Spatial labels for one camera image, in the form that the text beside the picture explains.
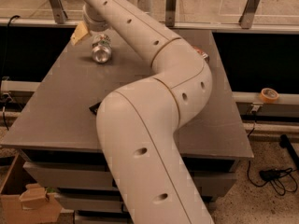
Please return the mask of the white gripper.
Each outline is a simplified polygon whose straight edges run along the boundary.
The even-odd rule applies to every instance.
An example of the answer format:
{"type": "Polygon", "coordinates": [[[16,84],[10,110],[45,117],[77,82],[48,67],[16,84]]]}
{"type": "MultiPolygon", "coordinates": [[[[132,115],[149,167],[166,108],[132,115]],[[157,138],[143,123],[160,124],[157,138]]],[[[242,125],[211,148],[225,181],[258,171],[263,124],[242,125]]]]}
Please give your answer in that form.
{"type": "Polygon", "coordinates": [[[94,32],[104,32],[109,28],[109,24],[102,15],[88,4],[84,4],[83,6],[83,20],[85,22],[81,21],[71,35],[70,41],[73,46],[89,38],[91,36],[90,30],[94,32]]]}

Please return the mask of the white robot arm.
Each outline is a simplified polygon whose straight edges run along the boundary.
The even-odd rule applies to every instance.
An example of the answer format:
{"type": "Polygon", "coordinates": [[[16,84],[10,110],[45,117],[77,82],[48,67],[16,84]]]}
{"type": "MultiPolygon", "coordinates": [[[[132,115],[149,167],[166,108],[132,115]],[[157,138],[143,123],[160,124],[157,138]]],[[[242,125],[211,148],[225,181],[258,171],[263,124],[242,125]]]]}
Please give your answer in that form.
{"type": "Polygon", "coordinates": [[[214,224],[174,141],[212,91],[205,59],[127,0],[84,0],[154,74],[111,92],[96,117],[107,165],[134,224],[214,224]]]}

